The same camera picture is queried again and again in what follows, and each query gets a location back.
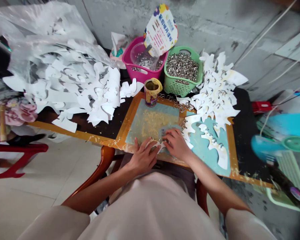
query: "pink item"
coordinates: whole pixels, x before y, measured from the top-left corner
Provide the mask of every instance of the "pink item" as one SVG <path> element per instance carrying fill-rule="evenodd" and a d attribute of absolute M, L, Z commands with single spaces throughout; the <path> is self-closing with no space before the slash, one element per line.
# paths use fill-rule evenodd
<path fill-rule="evenodd" d="M 160 67 L 159 70 L 157 71 L 151 71 L 147 68 L 144 68 L 144 67 L 141 67 L 141 66 L 138 66 L 138 65 L 135 65 L 132 63 L 131 59 L 130 59 L 130 53 L 131 53 L 131 50 L 132 48 L 140 43 L 140 42 L 143 42 L 143 37 L 137 37 L 135 38 L 132 43 L 130 43 L 130 45 L 128 46 L 128 48 L 126 49 L 126 51 L 124 52 L 123 54 L 123 57 L 122 57 L 122 61 L 124 62 L 124 64 L 126 65 L 127 67 L 127 71 L 129 73 L 129 76 L 131 79 L 133 78 L 136 78 L 138 82 L 141 82 L 141 83 L 144 83 L 145 81 L 147 81 L 148 79 L 151 79 L 151 78 L 157 78 L 159 79 L 160 77 L 160 74 L 161 74 L 161 71 L 164 67 L 164 63 L 166 62 L 167 60 L 167 57 L 168 57 L 168 54 L 165 53 L 163 54 L 160 59 L 162 59 L 163 63 Z M 145 74 L 145 73 L 142 73 L 142 72 L 139 72 L 139 71 L 133 71 L 133 68 L 140 68 L 140 69 L 143 69 L 144 71 L 146 71 L 148 74 Z"/>
<path fill-rule="evenodd" d="M 6 103 L 6 124 L 21 126 L 24 122 L 34 122 L 38 117 L 36 106 L 12 99 Z"/>

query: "hand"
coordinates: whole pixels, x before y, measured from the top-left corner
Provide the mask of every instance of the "hand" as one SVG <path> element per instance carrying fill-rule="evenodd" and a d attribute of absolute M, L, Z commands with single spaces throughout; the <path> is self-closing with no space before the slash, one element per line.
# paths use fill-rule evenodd
<path fill-rule="evenodd" d="M 135 177 L 149 172 L 157 162 L 157 154 L 160 150 L 160 146 L 157 146 L 156 149 L 150 153 L 151 148 L 156 144 L 156 141 L 153 141 L 146 147 L 150 139 L 151 137 L 144 140 L 140 147 L 138 139 L 134 139 L 135 152 L 130 162 L 126 164 L 126 167 L 134 173 Z"/>
<path fill-rule="evenodd" d="M 193 154 L 179 129 L 167 130 L 166 135 L 162 139 L 169 140 L 169 143 L 163 141 L 163 144 L 166 146 L 170 154 L 179 160 L 187 162 L 187 158 Z"/>

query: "red chair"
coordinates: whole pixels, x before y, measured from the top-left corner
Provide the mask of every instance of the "red chair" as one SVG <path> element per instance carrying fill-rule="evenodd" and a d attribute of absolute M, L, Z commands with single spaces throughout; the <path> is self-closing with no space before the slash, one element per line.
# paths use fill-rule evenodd
<path fill-rule="evenodd" d="M 9 169 L 5 172 L 0 173 L 0 178 L 19 178 L 22 177 L 25 173 L 17 173 L 20 168 L 23 168 L 28 164 L 29 159 L 40 152 L 46 152 L 48 150 L 47 144 L 29 144 L 26 147 L 16 147 L 10 145 L 1 145 L 0 152 L 23 152 L 24 155 Z"/>
<path fill-rule="evenodd" d="M 116 172 L 119 170 L 122 159 L 123 159 L 123 154 L 121 155 L 115 155 L 115 149 L 107 146 L 102 146 L 101 148 L 101 161 L 100 164 L 98 165 L 97 169 L 94 171 L 94 173 L 77 189 L 75 190 L 68 198 L 71 198 L 78 192 L 81 192 L 83 189 L 89 187 L 93 183 L 97 182 L 101 177 L 104 175 L 106 170 L 109 168 L 110 164 L 112 161 L 116 161 L 112 173 Z M 196 184 L 196 195 L 197 195 L 197 202 L 198 205 L 206 212 L 206 214 L 209 216 L 208 212 L 208 206 L 207 206 L 207 190 L 205 187 L 202 185 L 202 183 L 197 181 Z"/>

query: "small can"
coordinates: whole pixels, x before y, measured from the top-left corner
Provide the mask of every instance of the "small can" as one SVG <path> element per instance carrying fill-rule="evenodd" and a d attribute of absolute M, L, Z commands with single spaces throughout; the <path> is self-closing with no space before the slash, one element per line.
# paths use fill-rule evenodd
<path fill-rule="evenodd" d="M 156 78 L 151 78 L 144 83 L 144 100 L 148 107 L 154 107 L 158 101 L 158 94 L 162 91 L 162 84 Z"/>

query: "wooden table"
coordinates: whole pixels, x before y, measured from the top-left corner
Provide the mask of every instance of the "wooden table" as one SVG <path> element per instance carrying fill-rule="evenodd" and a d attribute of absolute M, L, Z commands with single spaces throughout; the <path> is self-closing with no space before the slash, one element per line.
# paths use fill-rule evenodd
<path fill-rule="evenodd" d="M 122 79 L 121 81 L 131 83 L 129 78 Z M 269 171 L 265 167 L 265 164 L 254 155 L 250 145 L 251 137 L 257 134 L 258 130 L 248 93 L 239 88 L 236 88 L 234 93 L 238 101 L 238 104 L 234 108 L 241 110 L 241 112 L 234 119 L 229 118 L 232 125 L 227 125 L 231 167 L 229 177 L 263 187 L 271 187 Z M 51 108 L 45 108 L 35 122 L 28 124 L 133 153 L 133 145 L 127 144 L 125 140 L 140 101 L 144 101 L 144 93 L 142 92 L 138 93 L 134 98 L 126 98 L 126 102 L 122 103 L 119 108 L 116 108 L 113 120 L 109 121 L 109 124 L 100 122 L 96 127 L 87 122 L 87 114 L 75 114 L 71 120 L 78 124 L 75 133 L 51 123 L 58 116 Z M 169 102 L 166 99 L 161 100 L 160 103 L 173 106 L 173 102 Z M 186 112 L 179 114 L 181 122 L 185 116 Z M 185 162 L 175 159 L 166 153 L 160 153 L 158 159 L 187 166 Z"/>

